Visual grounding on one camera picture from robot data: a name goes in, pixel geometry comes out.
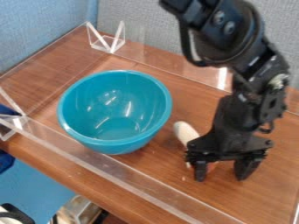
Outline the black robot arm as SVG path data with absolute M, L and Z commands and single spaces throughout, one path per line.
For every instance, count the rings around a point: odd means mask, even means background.
M 196 67 L 225 67 L 232 72 L 232 92 L 219 100 L 209 132 L 187 143 L 185 162 L 197 181 L 219 161 L 232 161 L 236 179 L 244 180 L 273 147 L 253 133 L 271 133 L 285 112 L 289 66 L 248 1 L 159 0 L 159 4 L 177 19 L 185 59 Z

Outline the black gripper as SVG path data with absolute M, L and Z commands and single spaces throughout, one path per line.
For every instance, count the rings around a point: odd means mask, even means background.
M 235 160 L 237 181 L 248 178 L 272 147 L 271 140 L 255 136 L 255 132 L 269 134 L 275 119 L 284 112 L 284 94 L 265 94 L 255 98 L 232 94 L 219 100 L 208 133 L 187 143 L 185 161 L 195 165 L 195 179 L 199 182 L 205 179 L 208 163 L 228 160 Z

